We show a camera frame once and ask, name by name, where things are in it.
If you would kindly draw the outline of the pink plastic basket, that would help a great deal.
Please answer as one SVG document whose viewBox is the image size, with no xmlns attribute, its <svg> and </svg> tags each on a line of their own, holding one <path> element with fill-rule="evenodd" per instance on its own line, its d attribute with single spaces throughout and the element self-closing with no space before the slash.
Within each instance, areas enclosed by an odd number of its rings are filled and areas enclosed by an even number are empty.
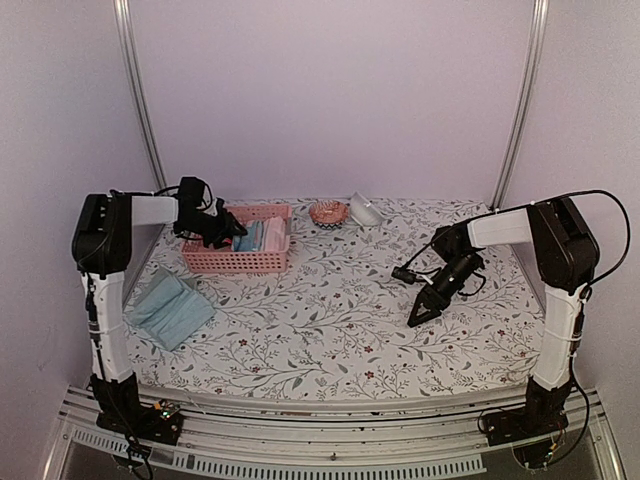
<svg viewBox="0 0 640 480">
<path fill-rule="evenodd" d="M 235 252 L 230 247 L 205 248 L 201 240 L 185 240 L 181 254 L 193 273 L 276 273 L 287 269 L 291 239 L 293 209 L 289 204 L 232 205 L 228 210 L 242 224 L 281 217 L 284 237 L 281 248 L 275 251 Z"/>
</svg>

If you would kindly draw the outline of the blue patterned towel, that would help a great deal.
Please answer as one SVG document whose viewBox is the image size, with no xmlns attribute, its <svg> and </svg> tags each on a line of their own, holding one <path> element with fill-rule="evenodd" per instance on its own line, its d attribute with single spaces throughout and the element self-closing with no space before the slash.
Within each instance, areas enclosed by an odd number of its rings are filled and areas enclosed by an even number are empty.
<svg viewBox="0 0 640 480">
<path fill-rule="evenodd" d="M 245 225 L 246 234 L 234 236 L 231 248 L 234 252 L 258 252 L 264 249 L 268 222 L 251 220 Z"/>
</svg>

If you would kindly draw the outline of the pink terry towel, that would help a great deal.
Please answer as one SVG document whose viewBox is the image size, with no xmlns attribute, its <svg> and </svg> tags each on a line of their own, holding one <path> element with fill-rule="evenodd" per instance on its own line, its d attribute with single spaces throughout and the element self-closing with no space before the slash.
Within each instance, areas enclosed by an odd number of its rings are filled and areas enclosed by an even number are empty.
<svg viewBox="0 0 640 480">
<path fill-rule="evenodd" d="M 263 222 L 262 250 L 280 252 L 284 250 L 287 223 L 284 218 L 275 216 Z"/>
</svg>

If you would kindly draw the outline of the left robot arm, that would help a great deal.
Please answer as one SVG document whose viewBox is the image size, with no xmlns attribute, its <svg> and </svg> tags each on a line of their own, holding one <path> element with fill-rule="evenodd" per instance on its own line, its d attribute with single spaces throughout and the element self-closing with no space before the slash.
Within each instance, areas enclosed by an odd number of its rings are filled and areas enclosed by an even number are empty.
<svg viewBox="0 0 640 480">
<path fill-rule="evenodd" d="M 137 226 L 171 225 L 177 236 L 220 249 L 247 230 L 193 176 L 157 192 L 92 193 L 86 196 L 72 239 L 82 277 L 92 343 L 92 380 L 99 387 L 136 382 L 124 339 L 123 287 Z"/>
</svg>

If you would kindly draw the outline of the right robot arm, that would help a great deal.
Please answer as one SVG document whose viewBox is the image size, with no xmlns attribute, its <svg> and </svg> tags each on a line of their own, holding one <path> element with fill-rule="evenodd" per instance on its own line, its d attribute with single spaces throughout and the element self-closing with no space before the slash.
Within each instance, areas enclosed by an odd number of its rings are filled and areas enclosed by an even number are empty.
<svg viewBox="0 0 640 480">
<path fill-rule="evenodd" d="M 428 246 L 445 261 L 432 277 L 424 277 L 409 315 L 416 327 L 440 316 L 466 280 L 483 267 L 480 251 L 490 246 L 531 244 L 545 285 L 545 330 L 529 388 L 555 392 L 569 387 L 572 358 L 579 347 L 584 303 L 600 252 L 575 203 L 556 197 L 484 214 L 440 227 Z"/>
</svg>

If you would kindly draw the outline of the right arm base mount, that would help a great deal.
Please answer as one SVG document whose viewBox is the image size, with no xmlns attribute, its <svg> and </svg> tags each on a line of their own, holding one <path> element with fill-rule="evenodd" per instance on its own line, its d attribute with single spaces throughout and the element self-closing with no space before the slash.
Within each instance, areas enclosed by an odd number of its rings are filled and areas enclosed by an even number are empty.
<svg viewBox="0 0 640 480">
<path fill-rule="evenodd" d="M 490 446 L 559 432 L 568 426 L 565 401 L 564 394 L 528 392 L 522 407 L 481 414 L 479 431 L 487 438 Z"/>
</svg>

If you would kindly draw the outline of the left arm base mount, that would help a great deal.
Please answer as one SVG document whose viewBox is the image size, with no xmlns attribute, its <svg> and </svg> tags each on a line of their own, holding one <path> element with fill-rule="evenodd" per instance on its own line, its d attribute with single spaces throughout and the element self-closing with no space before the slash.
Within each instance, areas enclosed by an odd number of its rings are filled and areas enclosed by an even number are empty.
<svg viewBox="0 0 640 480">
<path fill-rule="evenodd" d="M 159 407 L 144 406 L 139 398 L 135 374 L 122 382 L 102 380 L 93 374 L 90 383 L 100 407 L 96 420 L 98 427 L 123 434 L 127 439 L 144 439 L 173 446 L 178 443 L 184 416 L 178 410 L 167 409 L 169 404 L 164 400 Z"/>
</svg>

